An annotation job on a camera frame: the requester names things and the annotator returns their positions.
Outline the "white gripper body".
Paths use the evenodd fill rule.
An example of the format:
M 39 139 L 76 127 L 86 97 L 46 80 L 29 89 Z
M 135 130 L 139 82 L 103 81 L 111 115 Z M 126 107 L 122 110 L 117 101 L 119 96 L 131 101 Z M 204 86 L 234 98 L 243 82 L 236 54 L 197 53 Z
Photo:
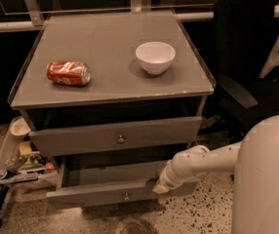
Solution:
M 181 186 L 181 182 L 177 179 L 172 169 L 170 161 L 163 164 L 157 171 L 159 183 L 167 189 L 177 189 Z

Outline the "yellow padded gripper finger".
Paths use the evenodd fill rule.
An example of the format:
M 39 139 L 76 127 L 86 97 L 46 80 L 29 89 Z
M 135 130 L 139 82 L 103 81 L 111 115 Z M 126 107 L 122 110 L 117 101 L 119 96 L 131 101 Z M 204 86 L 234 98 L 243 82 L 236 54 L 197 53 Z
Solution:
M 157 181 L 152 187 L 152 191 L 156 194 L 165 194 L 169 192 L 169 189 L 160 181 Z

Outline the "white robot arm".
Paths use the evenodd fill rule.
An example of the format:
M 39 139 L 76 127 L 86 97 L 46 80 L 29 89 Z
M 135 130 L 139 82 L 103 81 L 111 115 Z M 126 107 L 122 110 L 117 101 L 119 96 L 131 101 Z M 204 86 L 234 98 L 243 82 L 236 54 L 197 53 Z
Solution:
M 231 234 L 279 234 L 279 115 L 255 125 L 242 141 L 215 150 L 203 145 L 174 156 L 153 187 L 175 190 L 203 173 L 234 174 Z

